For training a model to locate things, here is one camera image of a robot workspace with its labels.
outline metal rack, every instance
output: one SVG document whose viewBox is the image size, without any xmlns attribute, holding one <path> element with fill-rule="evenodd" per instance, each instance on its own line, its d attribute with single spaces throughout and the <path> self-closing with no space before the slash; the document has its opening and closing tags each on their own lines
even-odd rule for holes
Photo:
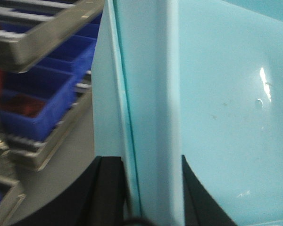
<svg viewBox="0 0 283 226">
<path fill-rule="evenodd" d="M 101 13 L 103 6 L 103 0 L 0 0 L 0 23 L 29 27 L 26 32 L 0 30 L 0 68 L 27 71 Z"/>
<path fill-rule="evenodd" d="M 84 24 L 97 17 L 103 6 L 104 0 L 0 0 L 0 69 L 16 73 L 28 71 Z M 6 29 L 3 25 L 25 27 L 25 30 Z M 17 165 L 34 171 L 42 170 L 75 122 L 92 104 L 91 80 L 88 77 L 90 74 L 77 84 L 77 100 L 43 143 L 4 135 L 2 141 L 7 142 L 10 150 L 3 157 L 8 152 L 9 159 Z M 3 196 L 0 226 L 4 226 L 25 194 L 19 180 L 2 174 L 0 192 Z"/>
</svg>

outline gray floor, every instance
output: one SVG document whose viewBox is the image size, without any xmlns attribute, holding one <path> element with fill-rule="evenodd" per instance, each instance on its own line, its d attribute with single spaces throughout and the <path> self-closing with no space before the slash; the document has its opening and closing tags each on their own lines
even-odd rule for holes
<svg viewBox="0 0 283 226">
<path fill-rule="evenodd" d="M 48 165 L 40 172 L 17 168 L 26 198 L 9 225 L 34 213 L 69 187 L 94 159 L 92 107 L 81 116 Z"/>
</svg>

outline black plastic part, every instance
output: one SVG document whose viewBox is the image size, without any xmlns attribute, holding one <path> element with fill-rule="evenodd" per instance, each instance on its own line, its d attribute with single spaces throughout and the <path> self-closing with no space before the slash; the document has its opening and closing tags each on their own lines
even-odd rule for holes
<svg viewBox="0 0 283 226">
<path fill-rule="evenodd" d="M 120 226 L 156 226 L 151 221 L 144 219 L 144 218 L 130 218 L 125 220 Z"/>
<path fill-rule="evenodd" d="M 102 157 L 87 226 L 120 226 L 123 222 L 125 174 L 120 157 Z"/>
<path fill-rule="evenodd" d="M 14 226 L 74 226 L 83 222 L 86 206 L 94 192 L 101 157 L 96 157 L 83 174 L 61 195 Z"/>
<path fill-rule="evenodd" d="M 198 219 L 196 216 L 195 206 L 185 180 L 183 177 L 183 197 L 184 197 L 184 221 L 185 226 L 199 226 Z"/>
<path fill-rule="evenodd" d="M 186 181 L 199 225 L 237 226 L 202 186 L 184 156 L 182 159 L 184 181 Z"/>
</svg>

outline black cable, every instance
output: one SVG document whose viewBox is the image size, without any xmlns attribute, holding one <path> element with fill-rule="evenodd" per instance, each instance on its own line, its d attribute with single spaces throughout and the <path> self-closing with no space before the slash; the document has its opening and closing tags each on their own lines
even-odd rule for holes
<svg viewBox="0 0 283 226">
<path fill-rule="evenodd" d="M 144 219 L 144 218 L 130 218 L 122 222 L 121 226 L 129 226 L 139 224 L 143 226 L 156 226 L 151 221 Z"/>
</svg>

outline light blue plastic panel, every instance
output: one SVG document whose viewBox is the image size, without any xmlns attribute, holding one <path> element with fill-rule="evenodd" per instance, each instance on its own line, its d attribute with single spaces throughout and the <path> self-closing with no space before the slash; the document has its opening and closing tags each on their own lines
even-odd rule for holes
<svg viewBox="0 0 283 226">
<path fill-rule="evenodd" d="M 118 43 L 113 1 L 102 14 L 92 64 L 94 148 L 96 155 L 121 156 L 126 168 L 132 215 L 139 216 L 140 198 L 130 115 Z"/>
<path fill-rule="evenodd" d="M 237 225 L 283 226 L 283 22 L 221 0 L 179 12 L 183 153 Z"/>
<path fill-rule="evenodd" d="M 225 0 L 237 6 L 283 21 L 283 0 Z"/>
<path fill-rule="evenodd" d="M 161 226 L 184 225 L 177 6 L 106 1 L 92 68 L 96 153 L 135 158 L 142 216 Z"/>
</svg>

